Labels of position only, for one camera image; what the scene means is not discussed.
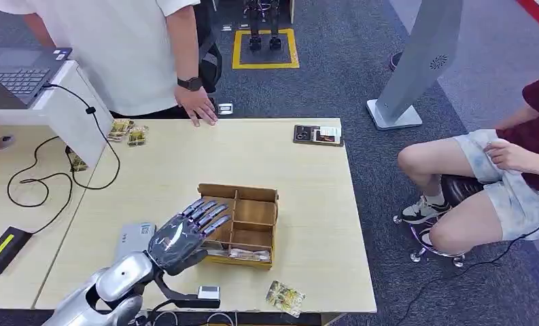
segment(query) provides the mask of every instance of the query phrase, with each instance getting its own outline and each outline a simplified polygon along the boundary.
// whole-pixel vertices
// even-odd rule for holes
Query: shorts
[[[461,146],[475,177],[493,203],[503,230],[503,240],[514,240],[539,227],[539,192],[512,170],[499,169],[483,151],[491,141],[499,140],[494,129],[482,129],[453,137]],[[525,238],[539,239],[539,230]]]

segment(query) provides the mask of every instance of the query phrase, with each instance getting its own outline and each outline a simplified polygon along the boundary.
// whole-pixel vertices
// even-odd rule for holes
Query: wooden box
[[[229,205],[220,216],[231,216],[231,220],[212,233],[204,243],[205,247],[222,247],[227,255],[209,255],[206,260],[271,268],[275,252],[277,190],[206,183],[201,183],[197,190],[205,200],[217,200]],[[270,259],[254,261],[229,257],[231,249],[269,251]]]

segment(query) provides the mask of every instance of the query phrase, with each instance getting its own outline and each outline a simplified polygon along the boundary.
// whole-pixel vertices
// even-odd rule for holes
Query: black watch
[[[192,92],[196,92],[201,89],[201,87],[203,86],[203,82],[199,77],[193,77],[189,80],[182,80],[177,78],[177,85]]]

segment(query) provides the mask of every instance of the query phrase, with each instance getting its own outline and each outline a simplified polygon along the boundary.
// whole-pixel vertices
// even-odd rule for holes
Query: robotic arm
[[[219,299],[181,294],[163,281],[165,272],[175,276],[205,258],[207,252],[197,249],[230,219],[230,215],[224,215],[211,223],[228,208],[226,204],[217,205],[214,200],[206,203],[200,199],[176,214],[153,235],[146,251],[131,253],[97,271],[59,304],[43,326],[127,325],[141,310],[143,290],[152,281],[180,308],[219,308]],[[99,300],[111,311],[98,311]]]

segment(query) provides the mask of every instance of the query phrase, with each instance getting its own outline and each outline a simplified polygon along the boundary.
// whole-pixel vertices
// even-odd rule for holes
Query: stool
[[[441,190],[443,192],[443,198],[446,202],[448,202],[451,205],[451,208],[459,205],[462,201],[467,199],[468,197],[477,194],[478,192],[483,190],[483,184],[479,183],[477,179],[470,178],[470,177],[461,177],[458,175],[442,175],[441,176]],[[431,217],[426,223],[432,225],[437,222],[437,219],[441,217],[442,215],[445,215],[447,212],[435,214],[435,216]],[[402,222],[402,220],[399,218],[398,215],[394,216],[393,218],[395,224],[399,224]],[[424,245],[413,228],[413,225],[410,225],[411,232],[413,233],[413,236],[415,237],[415,240],[419,242],[421,245],[421,249],[418,251],[413,251],[409,257],[414,262],[421,261],[421,256],[425,254],[428,251],[431,251],[432,253],[435,253],[436,255],[443,256],[443,257],[450,257],[452,258],[453,265],[456,267],[463,267],[464,260],[465,260],[465,253],[459,253],[457,255],[450,255],[448,253],[442,253],[435,248],[428,247]]]

